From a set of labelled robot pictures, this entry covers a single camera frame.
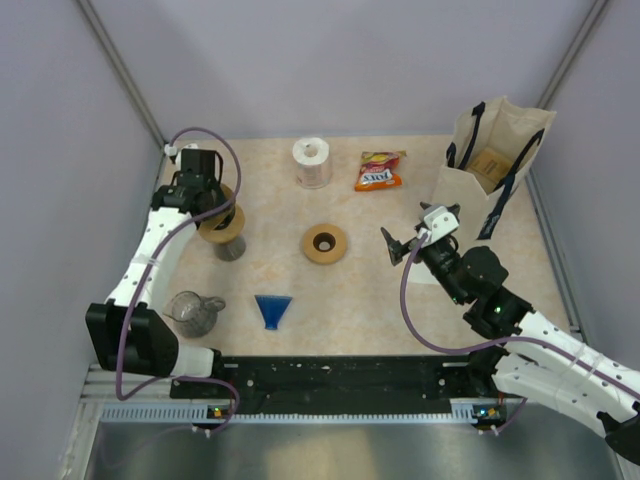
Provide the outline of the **brown box in bag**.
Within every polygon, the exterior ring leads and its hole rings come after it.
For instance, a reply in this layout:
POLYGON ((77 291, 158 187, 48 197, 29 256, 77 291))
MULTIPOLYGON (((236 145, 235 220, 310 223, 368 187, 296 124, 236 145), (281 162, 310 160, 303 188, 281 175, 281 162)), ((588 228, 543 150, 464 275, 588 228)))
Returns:
POLYGON ((511 159, 487 147, 472 159, 467 172, 475 177, 486 194, 490 194, 509 173, 512 164, 511 159))

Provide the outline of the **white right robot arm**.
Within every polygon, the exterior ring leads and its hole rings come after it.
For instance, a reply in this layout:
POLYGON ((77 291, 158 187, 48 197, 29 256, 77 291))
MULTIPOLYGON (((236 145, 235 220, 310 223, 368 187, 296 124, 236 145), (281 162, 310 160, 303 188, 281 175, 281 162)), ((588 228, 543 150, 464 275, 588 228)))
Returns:
POLYGON ((468 306, 464 320, 483 342, 457 349, 438 346, 412 323, 407 304, 403 320, 428 349, 445 355, 481 351, 497 354, 467 370, 469 388, 487 396, 496 389, 531 399, 572 418, 603 438, 620 457, 639 462, 639 373, 608 358, 560 330, 531 303, 508 290, 507 270, 487 246, 459 253, 457 204, 424 204, 415 236, 401 242, 382 233, 390 261, 404 266, 400 287, 411 267, 424 264, 457 305, 468 306))

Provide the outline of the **orange snack bag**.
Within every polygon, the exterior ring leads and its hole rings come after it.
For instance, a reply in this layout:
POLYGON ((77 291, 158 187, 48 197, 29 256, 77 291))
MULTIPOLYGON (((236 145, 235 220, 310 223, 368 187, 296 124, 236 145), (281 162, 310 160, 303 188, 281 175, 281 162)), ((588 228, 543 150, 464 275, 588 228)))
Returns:
POLYGON ((396 169, 406 156, 405 150, 363 152, 354 190, 368 192, 402 186, 403 180, 396 169))

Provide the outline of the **brown paper coffee filter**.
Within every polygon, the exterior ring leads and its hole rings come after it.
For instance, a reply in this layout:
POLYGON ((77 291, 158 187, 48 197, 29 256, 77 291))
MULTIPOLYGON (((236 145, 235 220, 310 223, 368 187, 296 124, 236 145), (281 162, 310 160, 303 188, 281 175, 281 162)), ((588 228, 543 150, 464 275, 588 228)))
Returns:
POLYGON ((220 185, 220 189, 224 196, 223 205, 225 206, 226 209, 233 209, 236 205, 235 191, 225 183, 222 183, 220 185))

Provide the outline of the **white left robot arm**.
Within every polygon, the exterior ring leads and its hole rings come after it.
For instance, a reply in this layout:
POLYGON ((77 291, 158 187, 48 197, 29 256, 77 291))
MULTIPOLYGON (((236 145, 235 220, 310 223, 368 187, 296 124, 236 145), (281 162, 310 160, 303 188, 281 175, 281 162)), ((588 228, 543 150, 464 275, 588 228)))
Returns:
POLYGON ((223 159, 215 150, 189 144, 177 153, 176 171, 154 193, 142 239, 117 286, 103 303, 89 306, 85 322, 102 369, 151 377, 191 376, 205 396, 226 387, 215 352, 180 342, 161 318, 171 276, 195 218, 229 201, 222 184, 223 159))

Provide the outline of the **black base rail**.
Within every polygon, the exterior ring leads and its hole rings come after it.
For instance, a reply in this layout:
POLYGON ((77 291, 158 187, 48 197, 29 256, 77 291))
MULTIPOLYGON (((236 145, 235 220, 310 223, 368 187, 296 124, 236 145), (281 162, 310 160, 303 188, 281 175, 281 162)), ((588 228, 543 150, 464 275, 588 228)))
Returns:
POLYGON ((430 412, 499 396, 489 369, 467 356, 223 356, 214 377, 248 414, 430 412))

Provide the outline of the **white toilet paper roll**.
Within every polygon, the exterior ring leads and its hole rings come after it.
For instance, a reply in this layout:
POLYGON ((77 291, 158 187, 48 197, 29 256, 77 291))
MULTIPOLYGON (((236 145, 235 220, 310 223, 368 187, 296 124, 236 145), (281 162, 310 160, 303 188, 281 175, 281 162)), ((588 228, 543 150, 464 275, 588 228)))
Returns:
POLYGON ((292 157, 296 165, 296 180, 306 189, 326 186, 332 175, 329 144, 319 137, 297 140, 292 147, 292 157))

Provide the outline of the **cream canvas tote bag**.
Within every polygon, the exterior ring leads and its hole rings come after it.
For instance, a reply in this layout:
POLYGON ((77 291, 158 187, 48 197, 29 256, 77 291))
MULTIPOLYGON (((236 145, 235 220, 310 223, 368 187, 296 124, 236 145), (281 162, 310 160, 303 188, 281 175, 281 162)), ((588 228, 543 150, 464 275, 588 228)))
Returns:
POLYGON ((491 239, 555 117, 554 111, 523 108, 498 97, 457 118, 432 201, 460 206, 461 244, 491 239))

